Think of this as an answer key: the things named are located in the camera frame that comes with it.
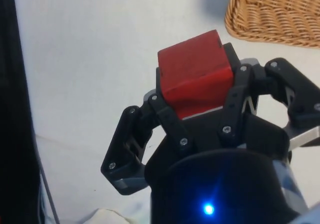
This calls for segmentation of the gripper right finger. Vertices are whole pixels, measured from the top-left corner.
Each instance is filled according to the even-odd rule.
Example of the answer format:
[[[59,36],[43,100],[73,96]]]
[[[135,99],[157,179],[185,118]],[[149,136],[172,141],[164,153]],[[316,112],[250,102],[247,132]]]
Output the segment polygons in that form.
[[[219,138],[228,148],[293,150],[320,144],[320,89],[284,58],[261,66],[254,58],[239,60],[231,43],[224,44],[233,85],[219,122]],[[257,117],[258,99],[271,97],[287,108],[284,128]]]

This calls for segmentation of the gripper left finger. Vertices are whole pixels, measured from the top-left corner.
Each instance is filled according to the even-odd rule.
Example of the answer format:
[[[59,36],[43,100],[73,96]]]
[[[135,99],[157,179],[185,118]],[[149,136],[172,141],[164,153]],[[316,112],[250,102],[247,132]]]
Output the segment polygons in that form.
[[[179,156],[185,157],[193,148],[193,138],[164,99],[159,68],[155,77],[156,87],[144,96],[142,106],[129,106],[122,112],[100,168],[104,177],[123,196],[148,186],[142,159],[156,127],[162,127],[174,153]]]

